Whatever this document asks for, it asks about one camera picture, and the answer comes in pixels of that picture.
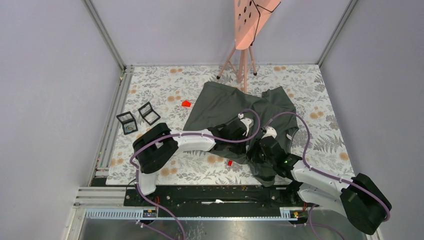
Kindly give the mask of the black frame display box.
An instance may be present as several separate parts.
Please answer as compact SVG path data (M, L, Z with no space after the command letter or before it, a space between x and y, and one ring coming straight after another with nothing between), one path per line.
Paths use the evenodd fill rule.
M138 131L136 119L130 111L118 114L116 118L122 125L124 135L129 135Z
M161 116L153 109L153 106L148 101L144 105L142 105L138 112L141 116L141 118L149 125L152 126L156 122L158 122L161 119Z

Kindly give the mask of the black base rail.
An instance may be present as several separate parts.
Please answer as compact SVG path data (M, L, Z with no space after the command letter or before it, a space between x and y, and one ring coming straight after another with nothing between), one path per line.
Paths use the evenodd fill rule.
M133 188L125 190L125 207L159 204L178 218L280 217L280 208L295 212L312 206L288 185L159 185L143 199Z

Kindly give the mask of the dark grey t-shirt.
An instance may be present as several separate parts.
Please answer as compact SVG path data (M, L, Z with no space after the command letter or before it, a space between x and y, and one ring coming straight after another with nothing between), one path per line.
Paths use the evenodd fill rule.
M298 131L296 108L282 87L268 89L261 96L245 94L235 87L208 81L203 85L185 122L184 131L200 131L228 124L244 109L252 109L260 117L253 128L269 125L277 132L276 140L290 152L291 137Z

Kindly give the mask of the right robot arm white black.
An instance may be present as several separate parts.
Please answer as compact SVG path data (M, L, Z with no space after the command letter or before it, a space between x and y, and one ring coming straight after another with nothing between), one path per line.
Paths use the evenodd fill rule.
M307 166L302 157L287 153L271 136L256 140L247 158L269 165L277 175L292 181L286 198L293 206L306 202L325 207L346 217L367 235L373 235L390 218L391 203L363 173L349 177Z

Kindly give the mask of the red house-shaped toy block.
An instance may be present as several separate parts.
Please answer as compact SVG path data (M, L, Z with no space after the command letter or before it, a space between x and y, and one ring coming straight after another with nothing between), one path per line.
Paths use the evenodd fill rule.
M182 107L185 107L185 108L190 108L190 107L191 107L191 103L190 103L189 101L187 101L187 100L184 100L184 101L181 103L181 106L182 106Z

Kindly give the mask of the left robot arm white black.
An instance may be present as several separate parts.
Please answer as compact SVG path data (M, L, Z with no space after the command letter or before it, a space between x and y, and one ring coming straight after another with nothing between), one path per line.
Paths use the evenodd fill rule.
M132 144L138 169L136 199L144 206L155 200L158 171L175 155L187 151L242 150L250 128L251 118L240 115L229 124L220 124L200 131L172 131L159 123Z

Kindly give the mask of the pink music stand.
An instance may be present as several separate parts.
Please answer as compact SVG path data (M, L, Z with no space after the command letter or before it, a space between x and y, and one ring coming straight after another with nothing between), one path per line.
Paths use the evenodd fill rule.
M243 83L243 92L247 93L249 69L253 70L254 76L258 74L253 43L280 4L280 0L235 0L233 2L234 47L216 76L218 80L227 66L230 66L236 74L237 82ZM236 51L240 51L238 69L231 63Z

